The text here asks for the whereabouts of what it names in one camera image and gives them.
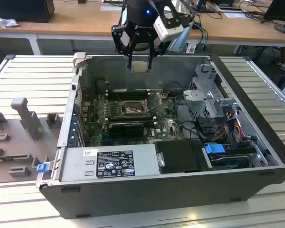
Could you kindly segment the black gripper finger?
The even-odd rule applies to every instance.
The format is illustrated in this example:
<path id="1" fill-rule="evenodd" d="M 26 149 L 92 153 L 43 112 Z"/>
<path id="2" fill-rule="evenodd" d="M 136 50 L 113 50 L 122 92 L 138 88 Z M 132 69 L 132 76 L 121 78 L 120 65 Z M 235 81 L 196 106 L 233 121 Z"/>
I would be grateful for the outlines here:
<path id="1" fill-rule="evenodd" d="M 169 42 L 161 42 L 157 48 L 154 46 L 154 41 L 158 36 L 155 33 L 147 33 L 148 45 L 149 45 L 149 57 L 148 57 L 148 70 L 152 68 L 153 58 L 160 55 L 164 55 L 169 47 Z"/>
<path id="2" fill-rule="evenodd" d="M 129 26 L 128 24 L 120 26 L 114 25 L 112 26 L 112 31 L 111 31 L 117 52 L 121 55 L 128 57 L 128 65 L 127 65 L 128 69 L 132 69 L 132 56 L 137 44 L 135 34 L 130 31 L 131 28 L 132 27 Z M 127 46 L 122 42 L 123 33 L 125 33 L 126 35 L 130 35 L 129 36 L 130 40 Z"/>

